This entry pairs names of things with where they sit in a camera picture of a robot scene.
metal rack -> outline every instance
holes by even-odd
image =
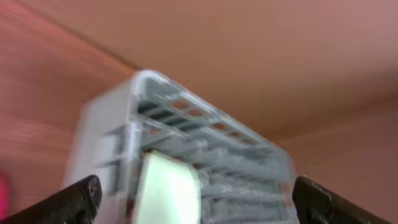
[[[289,156],[152,70],[85,108],[65,185],[99,175],[105,197],[96,223],[120,222],[136,194],[142,152],[150,150],[197,169],[204,224],[296,221]]]

wooden wall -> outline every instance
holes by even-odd
[[[398,101],[355,117],[277,143],[298,174],[398,223]]]
[[[0,1],[0,169],[11,213],[59,189],[84,102],[134,71],[12,1]]]

wooden ceiling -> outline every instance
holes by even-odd
[[[398,2],[21,0],[269,138],[398,96]]]

pink object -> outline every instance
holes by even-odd
[[[0,173],[0,220],[7,217],[8,213],[8,181],[5,175]]]

wooden surface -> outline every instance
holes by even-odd
[[[367,116],[277,141],[299,175],[398,223],[398,101]]]
[[[59,189],[82,104],[134,70],[11,1],[0,1],[0,169],[11,212]]]
[[[17,1],[270,139],[398,96],[398,1]]]

